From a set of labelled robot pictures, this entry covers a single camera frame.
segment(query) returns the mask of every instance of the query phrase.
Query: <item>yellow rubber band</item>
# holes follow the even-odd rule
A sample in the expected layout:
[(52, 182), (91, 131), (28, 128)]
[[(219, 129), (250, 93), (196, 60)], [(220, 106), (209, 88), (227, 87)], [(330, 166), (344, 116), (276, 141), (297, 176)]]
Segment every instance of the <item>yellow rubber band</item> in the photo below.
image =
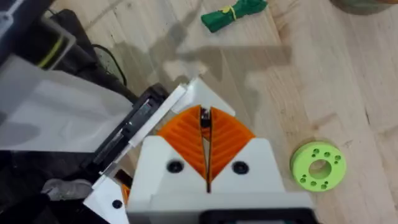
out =
[(57, 40), (57, 42), (54, 44), (50, 52), (40, 61), (40, 63), (37, 65), (39, 68), (44, 68), (47, 63), (51, 60), (51, 58), (54, 57), (54, 55), (57, 53), (58, 49), (61, 47), (63, 40), (63, 36), (60, 36)]
[(229, 11), (232, 11), (232, 16), (234, 20), (236, 20), (236, 14), (235, 14), (235, 9), (232, 6), (225, 6), (224, 8), (221, 9), (223, 13), (228, 13)]

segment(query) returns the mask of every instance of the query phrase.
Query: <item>black cable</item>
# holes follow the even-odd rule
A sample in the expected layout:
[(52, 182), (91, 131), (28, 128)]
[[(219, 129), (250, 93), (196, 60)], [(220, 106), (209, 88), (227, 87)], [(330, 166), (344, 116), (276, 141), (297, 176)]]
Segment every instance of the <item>black cable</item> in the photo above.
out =
[(118, 61), (116, 61), (116, 59), (115, 59), (115, 57), (113, 56), (112, 52), (111, 52), (110, 50), (108, 50), (106, 47), (104, 47), (104, 46), (102, 46), (102, 45), (99, 45), (99, 44), (92, 44), (91, 46), (94, 47), (94, 48), (97, 48), (97, 49), (101, 49), (101, 50), (103, 50), (104, 52), (106, 52), (109, 56), (111, 56), (112, 60), (114, 61), (116, 67), (117, 67), (118, 70), (119, 70), (120, 75), (122, 76), (123, 85), (127, 86), (127, 79), (126, 79), (126, 76), (124, 75), (122, 69), (120, 68), (120, 66), (119, 66), (119, 64), (118, 64)]

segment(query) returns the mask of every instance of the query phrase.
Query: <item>black plastic part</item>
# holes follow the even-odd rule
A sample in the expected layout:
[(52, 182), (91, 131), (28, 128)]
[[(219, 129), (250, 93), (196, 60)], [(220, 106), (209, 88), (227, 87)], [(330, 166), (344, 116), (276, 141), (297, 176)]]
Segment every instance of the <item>black plastic part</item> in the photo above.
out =
[(204, 108), (200, 110), (200, 126), (202, 128), (209, 128), (211, 126), (210, 110)]
[(76, 44), (79, 45), (85, 52), (98, 61), (97, 54), (92, 48), (92, 44), (81, 25), (77, 15), (69, 10), (64, 9), (51, 17), (53, 21), (63, 27), (71, 35), (76, 37)]
[[(41, 20), (36, 20), (16, 46), (15, 53), (28, 62), (38, 65), (53, 49), (60, 37), (61, 34), (58, 31)], [(65, 39), (62, 40), (62, 44), (52, 57), (52, 60), (46, 64), (47, 68), (52, 66), (64, 52), (67, 41)]]
[[(0, 1), (0, 9), (7, 11), (15, 1)], [(25, 0), (12, 14), (13, 23), (0, 35), (0, 65), (8, 58), (14, 47), (25, 37), (27, 30), (51, 6), (53, 0)]]
[(82, 164), (82, 167), (93, 175), (104, 171), (168, 96), (160, 84), (149, 87), (133, 105), (132, 111), (105, 139), (93, 156)]
[(112, 206), (116, 209), (119, 209), (123, 206), (123, 203), (120, 200), (114, 200), (112, 202)]
[(235, 174), (244, 175), (249, 172), (249, 166), (243, 161), (236, 161), (232, 164), (232, 170)]
[(289, 224), (318, 224), (309, 208), (209, 210), (199, 216), (199, 224), (227, 224), (244, 221), (284, 221)]
[(184, 169), (184, 164), (181, 161), (173, 160), (167, 164), (167, 170), (172, 174), (178, 174)]
[(137, 101), (138, 97), (99, 63), (94, 48), (73, 11), (62, 10), (52, 16), (52, 19), (76, 37), (76, 44), (62, 58), (55, 70), (62, 70), (119, 93), (132, 103)]

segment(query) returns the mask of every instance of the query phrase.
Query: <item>green fabric bundle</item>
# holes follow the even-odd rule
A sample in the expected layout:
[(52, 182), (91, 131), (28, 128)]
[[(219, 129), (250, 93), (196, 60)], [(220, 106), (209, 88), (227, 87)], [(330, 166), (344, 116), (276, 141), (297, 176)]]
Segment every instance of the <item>green fabric bundle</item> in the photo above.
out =
[(219, 11), (202, 15), (201, 21), (210, 32), (216, 32), (236, 19), (261, 12), (266, 6), (264, 0), (238, 0), (234, 6), (226, 6)]

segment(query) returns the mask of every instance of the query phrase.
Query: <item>wooden table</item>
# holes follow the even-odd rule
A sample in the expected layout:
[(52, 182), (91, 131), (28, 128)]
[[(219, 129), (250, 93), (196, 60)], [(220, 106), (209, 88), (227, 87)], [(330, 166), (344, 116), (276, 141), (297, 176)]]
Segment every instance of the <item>wooden table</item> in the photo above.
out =
[(202, 75), (270, 140), (288, 190), (289, 159), (327, 139), (348, 170), (312, 194), (322, 223), (398, 223), (398, 6), (353, 16), (327, 0), (270, 0), (259, 14), (211, 34), (200, 15), (234, 0), (58, 0), (94, 43), (108, 47), (140, 94)]

